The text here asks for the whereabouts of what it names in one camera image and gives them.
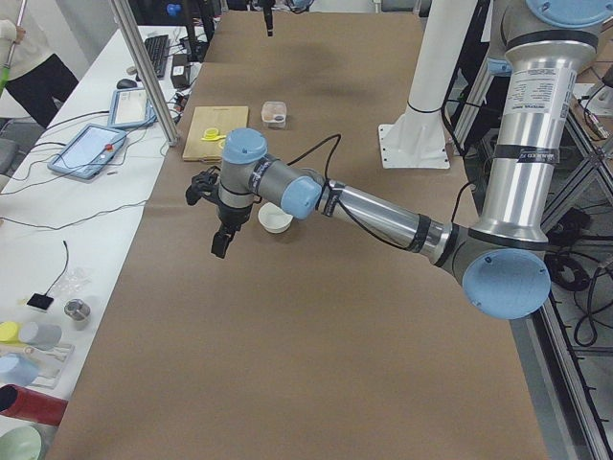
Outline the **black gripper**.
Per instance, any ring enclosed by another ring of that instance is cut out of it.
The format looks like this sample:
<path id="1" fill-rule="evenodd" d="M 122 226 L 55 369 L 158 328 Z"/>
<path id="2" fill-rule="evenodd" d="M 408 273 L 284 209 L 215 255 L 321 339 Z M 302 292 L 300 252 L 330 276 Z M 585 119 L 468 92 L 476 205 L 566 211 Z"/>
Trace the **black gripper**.
<path id="1" fill-rule="evenodd" d="M 217 216 L 220 221 L 219 228 L 214 234 L 211 252 L 218 258 L 225 258 L 227 250 L 233 241 L 236 232 L 246 223 L 252 213 L 253 205 L 236 208 L 223 202 L 217 204 Z"/>
<path id="2" fill-rule="evenodd" d="M 273 35 L 273 13 L 274 0 L 261 0 L 261 8 L 263 9 L 263 17 L 268 36 Z"/>

